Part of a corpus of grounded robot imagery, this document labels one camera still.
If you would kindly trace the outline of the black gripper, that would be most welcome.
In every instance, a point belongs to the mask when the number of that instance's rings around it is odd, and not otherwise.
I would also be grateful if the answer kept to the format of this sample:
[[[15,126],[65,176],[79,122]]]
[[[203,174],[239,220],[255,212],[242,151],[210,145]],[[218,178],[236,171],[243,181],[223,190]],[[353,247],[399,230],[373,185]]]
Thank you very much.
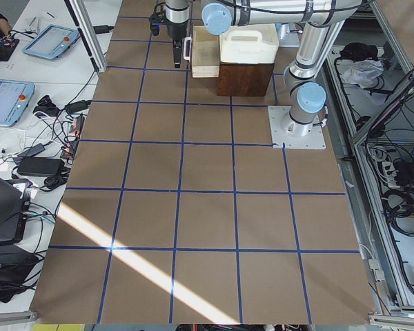
[[[181,40],[187,36],[188,21],[175,23],[166,20],[168,36],[173,40],[173,61],[176,68],[181,67]]]

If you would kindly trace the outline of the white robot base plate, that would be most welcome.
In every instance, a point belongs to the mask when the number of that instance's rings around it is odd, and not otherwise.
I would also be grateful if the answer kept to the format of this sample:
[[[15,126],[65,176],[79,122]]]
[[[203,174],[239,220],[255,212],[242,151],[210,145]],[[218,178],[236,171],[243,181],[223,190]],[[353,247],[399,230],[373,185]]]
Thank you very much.
[[[323,128],[316,114],[312,123],[298,124],[290,117],[290,106],[268,106],[270,134],[274,148],[325,150]]]

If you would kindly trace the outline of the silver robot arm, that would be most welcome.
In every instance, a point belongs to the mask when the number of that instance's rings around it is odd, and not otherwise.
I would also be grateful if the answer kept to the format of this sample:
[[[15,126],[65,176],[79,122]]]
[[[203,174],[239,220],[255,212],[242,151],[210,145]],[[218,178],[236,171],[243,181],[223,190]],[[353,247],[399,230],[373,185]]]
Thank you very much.
[[[202,1],[201,19],[207,31],[221,35],[232,26],[263,23],[303,23],[294,60],[284,71],[292,106],[281,120],[291,137],[311,133],[313,121],[324,107],[326,93],[314,77],[325,60],[343,22],[361,1]]]

